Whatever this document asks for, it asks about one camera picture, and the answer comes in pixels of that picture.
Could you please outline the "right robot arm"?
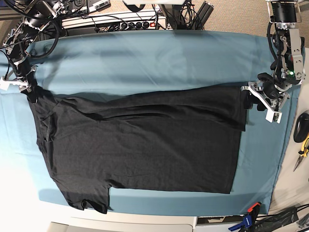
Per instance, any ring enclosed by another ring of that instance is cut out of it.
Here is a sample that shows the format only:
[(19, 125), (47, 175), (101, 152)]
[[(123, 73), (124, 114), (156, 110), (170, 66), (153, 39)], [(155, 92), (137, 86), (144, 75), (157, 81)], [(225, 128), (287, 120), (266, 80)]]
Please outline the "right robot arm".
[[(17, 5), (6, 0), (7, 6), (22, 15), (19, 25), (14, 28), (3, 42), (0, 50), (8, 60), (9, 68), (15, 74), (15, 79), (10, 80), (10, 73), (0, 79), (0, 88), (7, 90), (10, 85), (18, 86), (19, 91), (25, 94), (31, 103), (37, 102), (35, 92), (37, 81), (35, 79), (36, 67), (31, 66), (30, 59), (43, 59), (55, 49), (60, 38), (59, 21), (70, 16), (67, 9), (69, 0), (26, 0), (25, 8), (18, 9)], [(27, 52), (28, 46), (40, 36), (46, 28), (53, 25), (56, 30), (54, 42), (48, 51), (41, 55), (31, 55)]]

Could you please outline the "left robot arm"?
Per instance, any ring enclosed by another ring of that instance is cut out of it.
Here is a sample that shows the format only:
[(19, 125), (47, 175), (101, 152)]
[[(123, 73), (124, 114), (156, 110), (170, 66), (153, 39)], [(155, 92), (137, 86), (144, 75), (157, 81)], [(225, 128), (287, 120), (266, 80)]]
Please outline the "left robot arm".
[(266, 112), (269, 122), (279, 122), (281, 109), (290, 98), (287, 91), (305, 80), (305, 42), (297, 27), (302, 21), (297, 0), (268, 0), (267, 9), (267, 42), (274, 58), (270, 66), (272, 74), (260, 73), (256, 82), (249, 82), (241, 89), (248, 92), (248, 109), (256, 104), (258, 111)]

